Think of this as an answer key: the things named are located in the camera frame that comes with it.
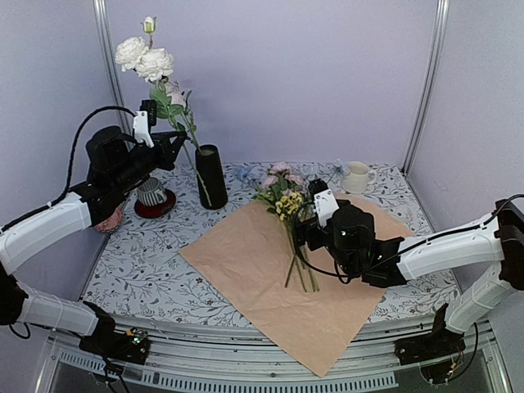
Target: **robotic arm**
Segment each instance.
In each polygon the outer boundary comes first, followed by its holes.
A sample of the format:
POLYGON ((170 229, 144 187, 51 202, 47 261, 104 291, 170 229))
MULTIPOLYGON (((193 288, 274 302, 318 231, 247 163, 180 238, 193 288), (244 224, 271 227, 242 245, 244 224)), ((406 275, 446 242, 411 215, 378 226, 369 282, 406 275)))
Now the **robotic arm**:
POLYGON ((497 202, 492 215, 461 227, 379 241, 373 216, 337 201, 325 182, 313 181, 309 194, 316 215, 295 223, 296 251, 301 256, 305 244, 311 250, 326 247, 337 272, 344 273, 332 275, 343 283, 362 278, 375 287, 392 287, 442 269, 492 263, 466 292, 436 312, 430 333, 395 343, 402 364, 464 350, 464 333, 503 299, 524 290, 524 215, 510 200, 497 202))
POLYGON ((113 318, 94 304, 72 302, 17 282, 13 273, 31 256, 63 237, 109 218, 129 192, 154 169, 172 170, 187 135, 150 134, 156 103, 144 101, 133 122, 134 136, 116 126, 98 131, 87 143, 87 181, 70 189, 54 206, 0 232, 0 325, 34 323, 78 333, 80 348, 112 359, 144 364, 145 333, 115 332, 113 318), (126 143, 134 146, 129 150, 126 143))

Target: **wrapping paper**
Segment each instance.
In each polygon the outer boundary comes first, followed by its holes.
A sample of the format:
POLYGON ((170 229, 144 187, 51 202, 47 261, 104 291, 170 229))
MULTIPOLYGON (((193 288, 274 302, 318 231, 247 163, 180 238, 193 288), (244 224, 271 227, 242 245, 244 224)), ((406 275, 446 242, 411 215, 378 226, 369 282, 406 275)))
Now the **wrapping paper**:
MULTIPOLYGON (((372 202, 348 199, 373 214, 377 239, 413 236, 372 202)), ((257 201, 236 210, 184 247, 180 255, 271 341, 323 377, 385 290, 360 280, 343 285, 337 278, 315 273, 320 291, 305 293, 296 270, 285 288, 292 248, 285 226, 266 210, 267 206, 257 201)), ((324 249, 310 252, 308 257, 311 264, 333 271, 333 259, 324 249)))

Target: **patterned table surface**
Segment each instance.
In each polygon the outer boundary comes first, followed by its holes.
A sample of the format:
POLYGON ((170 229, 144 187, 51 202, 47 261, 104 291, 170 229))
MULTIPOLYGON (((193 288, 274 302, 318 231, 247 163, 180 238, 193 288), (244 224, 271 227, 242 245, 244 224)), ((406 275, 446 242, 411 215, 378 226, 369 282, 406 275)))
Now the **patterned table surface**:
MULTIPOLYGON (((133 211, 135 195, 124 208, 124 222, 111 235, 84 293, 84 300, 114 314, 173 323, 248 327, 250 322, 179 254, 235 209, 249 203, 255 190, 239 180, 240 167, 263 178, 269 164, 226 164, 224 174, 229 202, 221 210, 201 207, 195 174, 179 166, 159 171, 157 178, 178 200, 175 209, 160 219, 142 219, 133 211)), ((334 191, 340 178, 330 164, 293 165, 305 178, 320 177, 334 191)), ((431 230, 418 202, 396 167, 377 165, 377 181, 364 197, 406 224, 416 234, 431 230)), ((370 323, 430 314, 459 291, 450 271, 429 274, 407 285, 387 290, 370 323)))

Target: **ventilation grille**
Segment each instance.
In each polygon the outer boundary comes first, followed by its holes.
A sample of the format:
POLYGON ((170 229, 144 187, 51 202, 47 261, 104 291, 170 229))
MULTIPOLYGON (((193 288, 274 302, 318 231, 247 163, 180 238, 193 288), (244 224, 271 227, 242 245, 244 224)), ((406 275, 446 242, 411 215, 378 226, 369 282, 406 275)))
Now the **ventilation grille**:
MULTIPOLYGON (((105 364, 103 361, 88 355, 61 350, 60 360, 62 363, 92 373, 104 374, 105 364)), ((134 374, 136 379, 127 375, 125 379, 132 383, 181 393, 343 393, 381 391, 387 388, 398 387, 394 373, 382 373, 370 377, 325 382, 225 382, 177 377, 173 374, 157 373, 149 370, 142 370, 139 373, 131 372, 130 374, 134 374)))

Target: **vertical metal pole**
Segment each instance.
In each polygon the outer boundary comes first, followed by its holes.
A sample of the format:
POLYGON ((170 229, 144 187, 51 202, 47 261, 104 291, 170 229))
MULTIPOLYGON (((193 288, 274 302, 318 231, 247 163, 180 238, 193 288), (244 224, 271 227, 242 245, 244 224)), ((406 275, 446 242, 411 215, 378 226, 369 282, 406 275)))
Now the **vertical metal pole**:
POLYGON ((438 69, 440 54, 444 45, 445 27, 448 20, 449 0, 438 0, 436 6, 435 24, 433 27, 433 39, 431 41, 430 58, 427 65, 426 79, 424 80, 424 87, 422 90, 422 96, 420 104, 418 106, 417 117, 413 127, 411 139, 409 141, 409 147, 406 151, 404 163, 402 165, 402 172, 409 176, 415 156, 417 155, 418 145, 422 137, 422 131, 424 130, 424 124, 426 123, 427 112, 430 106, 431 93, 433 91, 433 85, 436 79, 436 72, 438 69))
MULTIPOLYGON (((115 105, 125 106, 118 79, 118 70, 115 65, 115 54, 113 53, 113 44, 111 42, 111 34, 109 31, 109 21, 107 19, 107 9, 105 0, 93 0, 95 21, 97 22, 98 38, 100 39, 100 48, 102 50, 102 57, 106 66, 107 78, 111 86, 111 94, 115 105)), ((132 127, 129 123, 129 118, 121 111, 117 112, 119 116, 119 123, 122 130, 127 133, 132 133, 132 127)))

